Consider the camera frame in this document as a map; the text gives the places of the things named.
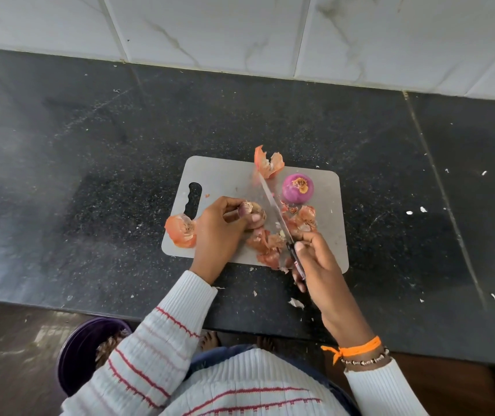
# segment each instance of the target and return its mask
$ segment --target hand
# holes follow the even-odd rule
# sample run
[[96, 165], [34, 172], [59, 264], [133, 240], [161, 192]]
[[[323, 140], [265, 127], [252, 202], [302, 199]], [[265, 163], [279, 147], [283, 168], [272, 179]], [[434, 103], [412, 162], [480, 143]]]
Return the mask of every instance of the hand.
[[[350, 293], [340, 266], [318, 232], [294, 232], [295, 249], [306, 274], [311, 299], [321, 310], [322, 322], [340, 347], [361, 346], [375, 335]], [[301, 276], [293, 271], [298, 286]]]
[[212, 285], [228, 260], [238, 248], [238, 243], [248, 223], [257, 222], [259, 215], [238, 217], [241, 198], [220, 197], [197, 220], [196, 253], [190, 271]]

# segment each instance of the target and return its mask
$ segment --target knife handle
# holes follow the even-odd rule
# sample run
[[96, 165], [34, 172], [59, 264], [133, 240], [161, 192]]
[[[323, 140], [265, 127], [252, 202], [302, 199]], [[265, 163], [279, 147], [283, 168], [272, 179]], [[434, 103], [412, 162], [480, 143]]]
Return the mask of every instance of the knife handle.
[[293, 247], [293, 244], [286, 244], [286, 247], [288, 248], [288, 251], [293, 257], [293, 263], [296, 266], [299, 275], [303, 280], [305, 280], [305, 270], [301, 265], [301, 261], [299, 261], [299, 257], [297, 256], [296, 249]]

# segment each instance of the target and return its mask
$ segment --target white cutting board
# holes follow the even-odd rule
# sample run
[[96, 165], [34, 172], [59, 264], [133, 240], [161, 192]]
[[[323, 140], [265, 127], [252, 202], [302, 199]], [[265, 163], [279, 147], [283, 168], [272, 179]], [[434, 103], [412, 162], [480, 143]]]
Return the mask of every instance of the white cutting board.
[[[197, 182], [202, 186], [202, 195], [196, 218], [201, 216], [203, 210], [220, 196], [245, 198], [258, 202], [267, 213], [265, 228], [276, 233], [276, 223], [270, 204], [266, 200], [261, 185], [253, 186], [251, 175], [253, 173], [253, 162], [242, 162], [237, 160], [217, 159], [215, 157], [192, 156], [186, 160], [184, 171], [178, 192], [174, 199], [172, 215], [184, 213], [184, 207], [188, 203], [189, 185]], [[340, 179], [332, 171], [321, 169], [295, 168], [286, 166], [274, 178], [276, 185], [269, 180], [271, 190], [276, 194], [275, 198], [280, 200], [282, 183], [288, 175], [295, 173], [306, 174], [313, 180], [315, 192], [308, 205], [313, 206], [316, 211], [317, 229], [326, 239], [328, 245], [342, 273], [348, 270], [348, 251], [346, 245], [346, 231], [344, 229], [344, 215], [342, 212], [342, 196], [340, 195]], [[163, 252], [176, 257], [194, 257], [195, 248], [179, 248], [174, 245], [167, 232], [161, 244]], [[257, 261], [256, 252], [242, 244], [230, 262], [262, 265]]]

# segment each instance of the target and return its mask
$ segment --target peeled red onion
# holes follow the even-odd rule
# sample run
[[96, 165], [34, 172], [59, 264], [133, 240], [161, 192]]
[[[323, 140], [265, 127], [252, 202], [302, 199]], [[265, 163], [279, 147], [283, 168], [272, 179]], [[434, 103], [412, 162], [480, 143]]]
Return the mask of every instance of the peeled red onion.
[[313, 196], [313, 181], [305, 174], [293, 174], [282, 184], [282, 196], [290, 203], [305, 203]]
[[244, 201], [240, 204], [240, 207], [238, 207], [238, 216], [240, 217], [253, 214], [257, 214], [261, 216], [261, 218], [257, 222], [251, 222], [247, 226], [247, 229], [257, 229], [258, 227], [263, 226], [267, 219], [267, 214], [265, 213], [265, 210], [254, 201]]

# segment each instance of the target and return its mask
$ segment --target cutting board handle hole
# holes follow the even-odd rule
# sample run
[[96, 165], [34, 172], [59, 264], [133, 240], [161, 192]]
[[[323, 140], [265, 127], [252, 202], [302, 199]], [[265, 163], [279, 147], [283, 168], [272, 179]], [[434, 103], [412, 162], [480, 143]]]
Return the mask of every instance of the cutting board handle hole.
[[194, 220], [198, 214], [199, 200], [202, 198], [202, 186], [197, 182], [188, 185], [190, 192], [188, 194], [188, 203], [184, 208], [184, 214]]

